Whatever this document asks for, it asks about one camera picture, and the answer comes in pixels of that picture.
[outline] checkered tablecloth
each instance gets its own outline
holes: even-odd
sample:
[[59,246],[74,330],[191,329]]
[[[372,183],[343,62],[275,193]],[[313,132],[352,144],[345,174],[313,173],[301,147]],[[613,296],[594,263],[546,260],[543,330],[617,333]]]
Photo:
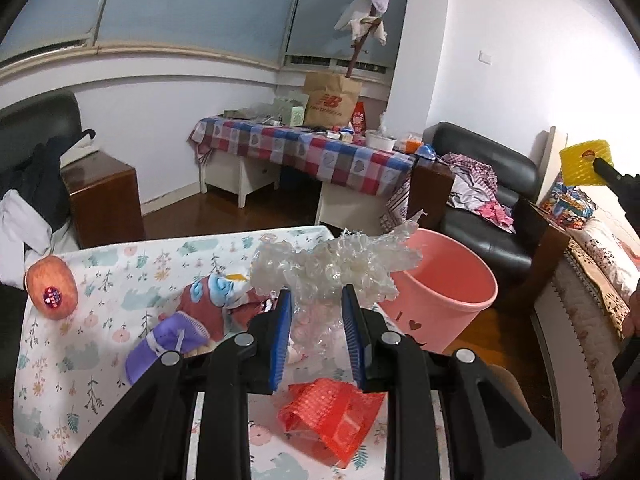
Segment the checkered tablecloth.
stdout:
[[323,182],[368,195],[390,195],[405,181],[414,163],[412,155],[329,140],[304,128],[275,128],[220,117],[198,122],[189,140],[201,164],[212,150],[223,150],[292,166]]

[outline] blue swirl decoration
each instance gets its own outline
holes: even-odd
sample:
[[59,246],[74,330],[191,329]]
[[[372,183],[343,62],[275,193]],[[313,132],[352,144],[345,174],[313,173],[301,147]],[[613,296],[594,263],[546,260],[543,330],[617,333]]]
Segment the blue swirl decoration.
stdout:
[[215,306],[223,307],[226,305],[226,299],[234,290],[234,283],[226,278],[209,276],[209,299]]
[[204,294],[204,287],[202,286],[202,283],[195,282],[193,283],[193,285],[191,285],[190,296],[191,296],[191,301],[193,301],[193,303],[198,303],[202,298],[203,294]]

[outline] yellow mesh packaging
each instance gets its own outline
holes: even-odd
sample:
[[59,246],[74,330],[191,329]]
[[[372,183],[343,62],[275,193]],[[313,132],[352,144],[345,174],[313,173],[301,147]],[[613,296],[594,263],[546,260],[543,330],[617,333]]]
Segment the yellow mesh packaging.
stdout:
[[606,140],[588,140],[560,150],[562,179],[566,186],[606,186],[593,171],[593,160],[602,158],[613,166],[611,150]]

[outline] light switch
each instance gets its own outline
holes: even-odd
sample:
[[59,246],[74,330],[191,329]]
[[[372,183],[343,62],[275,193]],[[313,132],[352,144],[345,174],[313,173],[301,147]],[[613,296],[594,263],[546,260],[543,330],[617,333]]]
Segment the light switch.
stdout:
[[486,52],[483,52],[482,50],[480,51],[480,56],[478,57],[478,60],[487,65],[491,65],[491,55],[487,54]]

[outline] purple sock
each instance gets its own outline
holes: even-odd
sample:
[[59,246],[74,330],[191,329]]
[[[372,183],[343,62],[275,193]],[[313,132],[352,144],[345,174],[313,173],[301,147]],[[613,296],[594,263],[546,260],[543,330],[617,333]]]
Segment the purple sock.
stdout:
[[167,350],[187,353],[209,342],[202,323],[184,312],[162,320],[127,356],[124,369],[129,384],[135,383]]

